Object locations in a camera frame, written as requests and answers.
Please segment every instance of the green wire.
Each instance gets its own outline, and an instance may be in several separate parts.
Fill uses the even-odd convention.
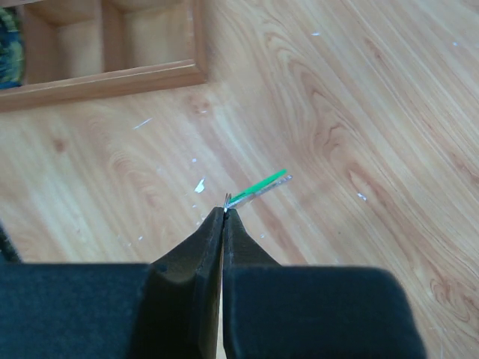
[[[234,196],[233,198],[231,198],[229,200],[229,202],[233,203],[233,202],[236,202],[237,200],[239,200],[241,198],[251,196],[252,194],[254,194],[254,193],[260,191],[261,189],[263,189],[264,187],[266,187],[267,185],[275,182],[279,177],[284,176],[286,173],[287,173],[287,170],[281,170],[278,173],[273,174],[272,176],[270,176],[266,179],[263,179],[261,182],[258,182],[257,184],[252,185],[250,188],[245,189],[243,192],[241,192],[241,193],[237,194],[236,196]]]

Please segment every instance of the wooden floor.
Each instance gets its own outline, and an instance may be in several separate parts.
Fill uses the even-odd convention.
[[[479,3],[205,3],[209,84],[0,114],[23,258],[153,261],[287,168],[239,211],[250,234],[281,263],[392,271],[430,357],[477,358]]]

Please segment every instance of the white debris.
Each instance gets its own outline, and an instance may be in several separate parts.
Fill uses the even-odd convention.
[[[196,186],[195,188],[196,193],[201,193],[202,191],[204,191],[204,180],[205,178],[203,177],[201,181],[198,183],[198,185]]]
[[[142,127],[143,125],[146,125],[147,123],[149,123],[153,118],[149,118],[148,120],[145,120],[143,121],[142,123],[140,123],[139,125],[133,127],[133,129],[139,129],[140,127]]]

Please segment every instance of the black foam block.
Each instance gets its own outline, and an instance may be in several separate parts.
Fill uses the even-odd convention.
[[[125,358],[150,266],[0,266],[0,358]]]
[[[425,358],[406,296],[369,268],[231,266],[228,358]]]

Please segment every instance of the wooden frame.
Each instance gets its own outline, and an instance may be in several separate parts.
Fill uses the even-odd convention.
[[[207,65],[201,0],[0,0],[25,41],[24,85],[0,111],[198,85]]]

